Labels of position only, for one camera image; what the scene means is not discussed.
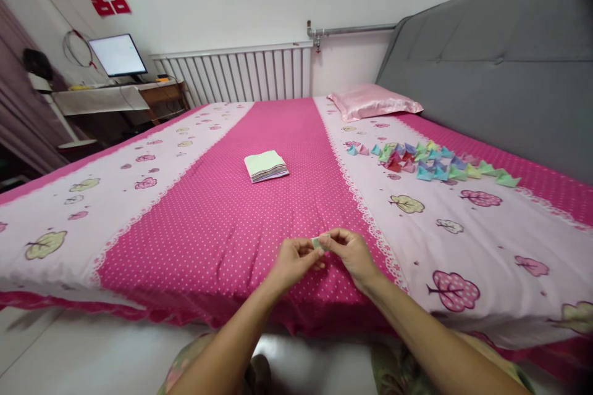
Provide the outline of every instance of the radiator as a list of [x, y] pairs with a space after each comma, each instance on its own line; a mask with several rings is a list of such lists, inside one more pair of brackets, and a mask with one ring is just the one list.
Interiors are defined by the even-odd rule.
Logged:
[[154, 54], [159, 73], [185, 80], [190, 106], [311, 95], [312, 41]]

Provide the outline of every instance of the monitor screen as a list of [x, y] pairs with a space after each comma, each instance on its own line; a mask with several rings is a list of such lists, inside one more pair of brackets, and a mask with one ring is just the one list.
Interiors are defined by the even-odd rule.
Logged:
[[89, 40], [88, 43], [109, 77], [147, 72], [129, 34]]

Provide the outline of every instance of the floor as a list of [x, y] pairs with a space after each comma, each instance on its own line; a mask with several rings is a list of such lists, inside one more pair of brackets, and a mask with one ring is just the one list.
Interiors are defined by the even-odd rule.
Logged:
[[[156, 394], [178, 351], [206, 327], [129, 322], [62, 309], [0, 311], [0, 394]], [[255, 353], [270, 361], [278, 393], [376, 393], [363, 344], [265, 334]], [[527, 363], [538, 394], [563, 386]]]

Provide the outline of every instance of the desk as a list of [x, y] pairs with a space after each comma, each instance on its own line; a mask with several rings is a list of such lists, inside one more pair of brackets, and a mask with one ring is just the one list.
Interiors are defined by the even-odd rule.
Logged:
[[184, 81], [176, 85], [175, 81], [170, 80], [143, 85], [64, 91], [53, 93], [52, 97], [64, 115], [145, 110], [152, 122], [159, 125], [159, 118], [153, 107], [159, 103], [181, 100], [185, 110], [189, 110], [189, 105], [183, 94], [183, 91], [186, 90], [187, 86]]

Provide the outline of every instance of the curtain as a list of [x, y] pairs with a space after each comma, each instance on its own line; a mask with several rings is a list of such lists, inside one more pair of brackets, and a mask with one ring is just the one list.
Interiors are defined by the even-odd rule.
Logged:
[[71, 139], [31, 86], [22, 63], [25, 48], [37, 49], [0, 0], [0, 144], [45, 174], [67, 164], [56, 147]]

